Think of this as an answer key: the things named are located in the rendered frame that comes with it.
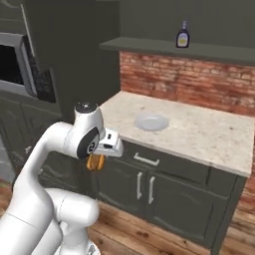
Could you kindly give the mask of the silver microwave oven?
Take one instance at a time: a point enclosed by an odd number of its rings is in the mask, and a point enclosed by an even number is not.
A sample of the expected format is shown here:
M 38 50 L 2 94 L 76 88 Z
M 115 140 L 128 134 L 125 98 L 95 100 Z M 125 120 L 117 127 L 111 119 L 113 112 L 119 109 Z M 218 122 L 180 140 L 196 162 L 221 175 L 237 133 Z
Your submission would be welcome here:
M 41 101 L 56 101 L 49 70 L 41 72 L 28 37 L 0 33 L 0 90 Z

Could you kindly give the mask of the dark green tall cabinet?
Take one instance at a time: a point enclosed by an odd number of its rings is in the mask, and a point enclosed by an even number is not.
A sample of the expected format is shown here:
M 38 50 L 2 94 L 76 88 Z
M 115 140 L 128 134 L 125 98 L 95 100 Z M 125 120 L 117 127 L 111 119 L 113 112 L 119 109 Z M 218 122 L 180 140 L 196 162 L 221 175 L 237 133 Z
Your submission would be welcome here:
M 121 89 L 116 0 L 0 0 L 0 136 L 16 172 L 46 128 L 78 102 Z

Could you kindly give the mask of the dark green cupboard door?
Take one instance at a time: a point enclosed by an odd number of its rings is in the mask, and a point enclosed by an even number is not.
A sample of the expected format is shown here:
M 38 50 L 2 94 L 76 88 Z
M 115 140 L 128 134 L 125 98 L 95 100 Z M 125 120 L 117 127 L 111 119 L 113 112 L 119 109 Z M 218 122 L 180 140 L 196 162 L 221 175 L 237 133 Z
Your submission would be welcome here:
M 149 179 L 155 176 L 153 202 L 148 204 Z M 148 221 L 211 248 L 226 200 L 162 174 L 147 178 Z
M 136 199 L 136 177 L 142 172 L 141 198 Z M 99 200 L 136 216 L 144 217 L 146 171 L 130 163 L 107 160 L 104 168 L 96 173 Z

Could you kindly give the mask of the dark green shelf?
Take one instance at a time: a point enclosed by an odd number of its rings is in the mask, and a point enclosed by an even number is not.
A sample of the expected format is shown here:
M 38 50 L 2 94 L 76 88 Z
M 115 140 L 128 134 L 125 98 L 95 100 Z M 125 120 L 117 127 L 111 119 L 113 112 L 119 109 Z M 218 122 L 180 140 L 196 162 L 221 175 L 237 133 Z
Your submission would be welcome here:
M 118 37 L 100 44 L 104 50 L 137 52 L 255 67 L 255 49 L 192 43 L 176 48 L 174 42 Z

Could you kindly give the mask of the dark condiment bottle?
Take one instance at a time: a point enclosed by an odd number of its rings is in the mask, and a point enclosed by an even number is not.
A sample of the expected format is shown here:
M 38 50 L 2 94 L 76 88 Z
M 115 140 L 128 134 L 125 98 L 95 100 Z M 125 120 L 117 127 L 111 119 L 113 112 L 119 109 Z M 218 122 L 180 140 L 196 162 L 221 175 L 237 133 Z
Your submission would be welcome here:
M 187 22 L 183 21 L 181 25 L 181 29 L 177 33 L 176 36 L 176 44 L 177 48 L 187 48 L 189 46 L 189 32 L 187 30 Z

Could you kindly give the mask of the dark green drawer front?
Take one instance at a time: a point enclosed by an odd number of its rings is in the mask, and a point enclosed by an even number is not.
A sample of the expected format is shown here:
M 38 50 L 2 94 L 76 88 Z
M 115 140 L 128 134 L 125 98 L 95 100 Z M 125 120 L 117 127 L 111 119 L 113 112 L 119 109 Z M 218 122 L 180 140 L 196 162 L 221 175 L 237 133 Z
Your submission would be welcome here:
M 159 159 L 160 162 L 158 166 L 152 166 L 146 163 L 146 165 L 153 167 L 159 172 L 187 179 L 199 184 L 204 184 L 207 180 L 209 172 L 209 167 L 207 165 L 155 149 L 147 148 L 125 140 L 124 149 L 124 157 L 135 162 L 140 162 L 133 159 L 133 156 L 137 152 L 141 157 L 145 157 L 154 161 Z

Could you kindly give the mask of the white round plate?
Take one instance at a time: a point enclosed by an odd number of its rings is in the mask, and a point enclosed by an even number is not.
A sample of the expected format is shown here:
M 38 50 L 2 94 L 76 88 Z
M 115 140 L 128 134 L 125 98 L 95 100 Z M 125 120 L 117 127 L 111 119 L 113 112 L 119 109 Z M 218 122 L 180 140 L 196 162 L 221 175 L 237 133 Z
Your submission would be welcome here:
M 134 125 L 145 131 L 161 131 L 168 127 L 169 120 L 161 115 L 143 114 L 134 120 Z

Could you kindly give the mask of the brown hot dog bun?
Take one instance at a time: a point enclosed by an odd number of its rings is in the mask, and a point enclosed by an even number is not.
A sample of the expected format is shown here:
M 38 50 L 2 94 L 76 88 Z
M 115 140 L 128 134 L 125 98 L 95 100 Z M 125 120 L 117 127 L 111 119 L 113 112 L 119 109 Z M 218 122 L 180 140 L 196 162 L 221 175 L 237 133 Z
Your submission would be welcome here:
M 104 167 L 105 157 L 102 154 L 91 154 L 87 161 L 87 168 L 90 171 L 98 171 Z

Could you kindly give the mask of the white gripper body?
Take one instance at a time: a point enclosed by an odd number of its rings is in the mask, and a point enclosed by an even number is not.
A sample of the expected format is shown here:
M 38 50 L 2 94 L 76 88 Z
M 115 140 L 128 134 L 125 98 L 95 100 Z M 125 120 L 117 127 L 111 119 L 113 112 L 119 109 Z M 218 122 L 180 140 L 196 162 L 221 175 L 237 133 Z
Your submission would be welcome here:
M 101 141 L 95 150 L 95 154 L 102 154 L 105 156 L 121 157 L 124 153 L 124 146 L 120 139 L 115 143 Z

